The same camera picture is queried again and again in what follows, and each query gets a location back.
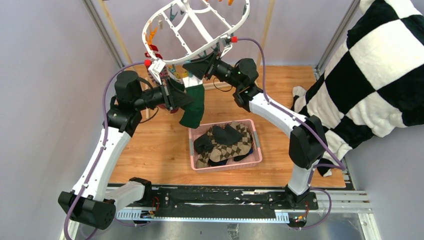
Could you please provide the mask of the pink plastic basket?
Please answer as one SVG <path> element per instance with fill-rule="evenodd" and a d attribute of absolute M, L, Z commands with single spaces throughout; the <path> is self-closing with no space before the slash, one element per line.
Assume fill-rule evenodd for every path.
<path fill-rule="evenodd" d="M 232 127 L 241 138 L 230 145 L 216 142 L 213 130 Z M 201 124 L 188 130 L 191 168 L 210 173 L 255 167 L 263 156 L 255 124 L 251 119 Z"/>

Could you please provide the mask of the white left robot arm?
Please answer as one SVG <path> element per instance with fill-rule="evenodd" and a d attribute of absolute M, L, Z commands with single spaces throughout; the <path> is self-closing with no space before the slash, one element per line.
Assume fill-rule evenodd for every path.
<path fill-rule="evenodd" d="M 58 204 L 66 217 L 64 232 L 70 222 L 77 222 L 95 230 L 107 229 L 115 214 L 137 202 L 149 206 L 153 201 L 150 181 L 133 177 L 126 184 L 107 192 L 109 179 L 124 148 L 142 122 L 142 111 L 165 105 L 169 110 L 184 107 L 193 97 L 175 87 L 168 78 L 161 79 L 168 63 L 161 59 L 146 60 L 144 64 L 158 86 L 145 82 L 131 65 L 118 70 L 107 82 L 105 89 L 114 88 L 110 101 L 102 100 L 103 128 L 96 148 L 84 172 L 70 191 L 63 191 Z"/>

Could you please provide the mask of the dark green sock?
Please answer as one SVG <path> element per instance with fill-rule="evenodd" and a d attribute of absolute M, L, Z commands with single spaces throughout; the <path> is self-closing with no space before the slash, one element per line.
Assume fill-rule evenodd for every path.
<path fill-rule="evenodd" d="M 182 79 L 185 92 L 193 98 L 193 102 L 184 107 L 184 113 L 179 123 L 187 128 L 196 129 L 200 126 L 205 111 L 205 88 L 203 81 L 196 76 Z"/>

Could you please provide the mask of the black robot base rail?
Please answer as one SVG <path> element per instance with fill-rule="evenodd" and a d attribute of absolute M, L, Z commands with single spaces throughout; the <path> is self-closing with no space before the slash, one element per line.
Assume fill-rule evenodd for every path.
<path fill-rule="evenodd" d="M 300 199 L 286 195 L 283 188 L 235 186 L 165 186 L 152 188 L 147 203 L 134 202 L 119 210 L 118 220 L 290 223 L 318 210 L 313 192 Z"/>

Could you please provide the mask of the black blue sock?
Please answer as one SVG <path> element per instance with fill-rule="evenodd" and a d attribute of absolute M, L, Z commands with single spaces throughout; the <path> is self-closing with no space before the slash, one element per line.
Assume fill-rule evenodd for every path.
<path fill-rule="evenodd" d="M 228 162 L 228 159 L 221 160 L 221 161 L 218 161 L 218 162 L 215 162 L 215 161 L 212 161 L 211 159 L 209 159 L 207 163 L 210 167 L 219 167 L 219 166 L 225 166 L 227 164 L 227 162 Z"/>

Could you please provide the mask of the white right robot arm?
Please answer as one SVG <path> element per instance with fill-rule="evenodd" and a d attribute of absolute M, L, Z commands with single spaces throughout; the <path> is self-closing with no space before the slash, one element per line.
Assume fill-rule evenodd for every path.
<path fill-rule="evenodd" d="M 199 61 L 197 67 L 201 77 L 215 77 L 234 87 L 233 97 L 239 107 L 266 119 L 288 136 L 288 154 L 294 167 L 284 188 L 284 201 L 292 209 L 301 207 L 311 190 L 313 167 L 327 147 L 320 119 L 302 116 L 272 101 L 265 89 L 255 84 L 259 73 L 251 58 L 242 58 L 232 66 L 210 54 Z"/>

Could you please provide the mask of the argyle brown sock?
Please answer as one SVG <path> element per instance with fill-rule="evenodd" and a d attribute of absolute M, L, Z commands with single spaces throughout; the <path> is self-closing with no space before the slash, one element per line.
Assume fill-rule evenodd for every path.
<path fill-rule="evenodd" d="M 198 154 L 197 169 L 223 166 L 233 158 L 228 145 L 218 143 L 217 137 L 223 137 L 224 133 L 221 127 L 214 125 L 194 141 L 194 150 Z"/>
<path fill-rule="evenodd" d="M 229 125 L 242 134 L 240 141 L 227 145 L 231 149 L 230 154 L 233 156 L 233 161 L 240 162 L 253 152 L 253 140 L 247 126 L 236 121 L 232 121 Z"/>

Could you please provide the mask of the white round sock hanger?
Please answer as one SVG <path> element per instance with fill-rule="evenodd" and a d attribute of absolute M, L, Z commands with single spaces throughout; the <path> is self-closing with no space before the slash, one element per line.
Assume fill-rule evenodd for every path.
<path fill-rule="evenodd" d="M 159 58 L 149 45 L 157 46 L 167 66 L 181 65 L 215 48 L 221 52 L 224 47 L 220 37 L 235 36 L 249 17 L 251 3 L 248 0 L 237 3 L 231 14 L 219 10 L 219 4 L 208 0 L 173 0 L 153 13 L 141 33 L 141 42 L 151 62 Z"/>

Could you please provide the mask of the plain black sock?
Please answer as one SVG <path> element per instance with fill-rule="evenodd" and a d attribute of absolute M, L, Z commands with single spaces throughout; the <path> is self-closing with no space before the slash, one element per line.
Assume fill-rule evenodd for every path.
<path fill-rule="evenodd" d="M 214 149 L 214 145 L 206 133 L 194 140 L 193 147 L 198 154 L 207 153 Z"/>
<path fill-rule="evenodd" d="M 214 125 L 212 127 L 214 140 L 221 145 L 233 145 L 242 139 L 242 134 L 235 128 L 226 124 L 225 127 Z"/>

